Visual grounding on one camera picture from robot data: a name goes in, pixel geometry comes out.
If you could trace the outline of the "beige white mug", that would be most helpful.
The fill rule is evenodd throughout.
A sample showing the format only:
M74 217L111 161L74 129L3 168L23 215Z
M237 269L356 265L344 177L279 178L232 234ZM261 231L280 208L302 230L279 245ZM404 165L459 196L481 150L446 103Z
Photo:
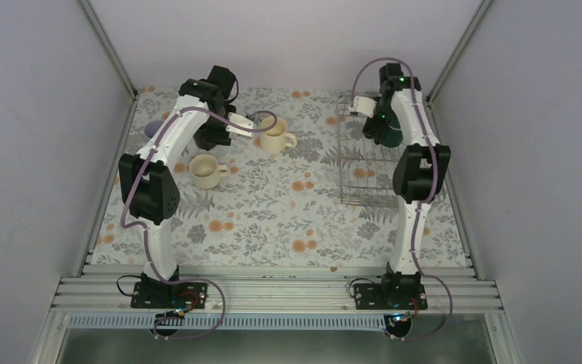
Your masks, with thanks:
M193 183L203 190L216 187L224 177L230 176L230 169L208 154L194 157L189 164L189 172Z

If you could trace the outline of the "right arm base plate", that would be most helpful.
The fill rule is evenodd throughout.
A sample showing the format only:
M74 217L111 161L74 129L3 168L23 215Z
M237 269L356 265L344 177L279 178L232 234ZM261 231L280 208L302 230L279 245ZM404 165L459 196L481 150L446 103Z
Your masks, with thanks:
M354 284L352 288L357 310L427 310L424 285L418 288L393 288L385 291L380 284Z

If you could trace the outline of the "lilac plastic cup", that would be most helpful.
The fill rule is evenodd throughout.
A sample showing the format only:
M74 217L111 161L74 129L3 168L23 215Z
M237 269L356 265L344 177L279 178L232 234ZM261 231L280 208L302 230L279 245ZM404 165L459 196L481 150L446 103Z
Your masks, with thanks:
M144 134L147 138L151 139L161 128L161 125L163 124L162 120L154 120L149 122L145 127L144 127Z

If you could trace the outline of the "metal wire dish rack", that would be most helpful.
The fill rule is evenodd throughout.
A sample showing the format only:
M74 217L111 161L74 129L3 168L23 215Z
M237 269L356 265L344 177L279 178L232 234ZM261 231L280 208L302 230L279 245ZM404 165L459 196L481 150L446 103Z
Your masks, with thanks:
M387 148L362 133L364 115L352 115L352 100L342 97L336 105L339 126L336 132L336 163L343 202L360 206L399 206L393 192L392 176L404 145Z

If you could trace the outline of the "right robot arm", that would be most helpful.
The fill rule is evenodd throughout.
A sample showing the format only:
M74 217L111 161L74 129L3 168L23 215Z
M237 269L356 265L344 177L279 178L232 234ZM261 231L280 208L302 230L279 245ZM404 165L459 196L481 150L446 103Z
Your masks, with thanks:
M387 148L405 147L392 176L399 201L399 227L381 278L380 298L391 309L424 308L424 274L418 257L425 221L442 189L451 150L434 135L420 83L406 64L387 61L379 70L379 80L378 96L354 97L351 110L365 115L365 138Z

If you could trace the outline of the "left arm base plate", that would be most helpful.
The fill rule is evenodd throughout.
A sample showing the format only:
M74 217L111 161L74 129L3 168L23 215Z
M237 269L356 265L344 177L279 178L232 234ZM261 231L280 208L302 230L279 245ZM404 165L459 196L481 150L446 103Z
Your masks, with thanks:
M130 306L134 309L204 309L208 284L189 282L167 285L138 282L133 288Z

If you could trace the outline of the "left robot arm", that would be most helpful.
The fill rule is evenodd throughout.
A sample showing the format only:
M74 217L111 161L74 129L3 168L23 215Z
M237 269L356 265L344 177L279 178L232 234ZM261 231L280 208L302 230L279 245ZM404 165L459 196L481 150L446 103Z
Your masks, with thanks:
M237 87L235 74L215 65L201 80L183 83L173 111L147 144L134 154L124 153L118 162L124 208L123 228L142 228L147 262L140 275L140 293L163 307L180 298L179 268L172 252L171 218L180 202L180 191L173 170L189 142L202 150L229 146L226 121L235 111L231 92Z

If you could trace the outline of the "cream ribbed mug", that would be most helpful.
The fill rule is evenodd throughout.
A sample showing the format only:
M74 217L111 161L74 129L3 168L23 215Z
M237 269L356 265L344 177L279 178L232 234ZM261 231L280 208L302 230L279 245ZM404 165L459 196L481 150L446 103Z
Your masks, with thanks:
M295 148L298 145L298 138L288 131L287 122L278 117L276 122L273 116L264 118L261 127L272 127L261 133L259 140L261 148L270 153L282 152L285 148Z

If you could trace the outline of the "dark green mug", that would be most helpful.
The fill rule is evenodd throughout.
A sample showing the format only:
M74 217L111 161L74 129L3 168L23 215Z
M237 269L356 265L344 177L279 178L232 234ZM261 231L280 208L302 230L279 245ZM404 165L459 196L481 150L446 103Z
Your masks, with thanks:
M396 148L403 141L402 128L395 114L381 115L382 137L380 144L387 148Z

